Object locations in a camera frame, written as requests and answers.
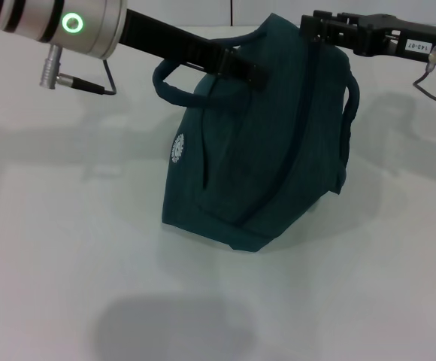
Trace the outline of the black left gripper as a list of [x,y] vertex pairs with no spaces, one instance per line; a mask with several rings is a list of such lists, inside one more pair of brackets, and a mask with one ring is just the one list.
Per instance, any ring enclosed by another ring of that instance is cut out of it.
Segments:
[[236,50],[136,11],[126,11],[120,43],[208,74],[240,80],[254,90],[262,91],[268,83],[268,72]]

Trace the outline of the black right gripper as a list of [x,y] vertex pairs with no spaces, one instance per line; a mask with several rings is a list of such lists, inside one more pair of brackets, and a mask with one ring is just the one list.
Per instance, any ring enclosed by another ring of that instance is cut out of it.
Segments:
[[322,42],[353,50],[360,56],[395,56],[427,62],[436,46],[436,26],[412,23],[374,14],[314,11],[302,15],[300,35],[308,41]]

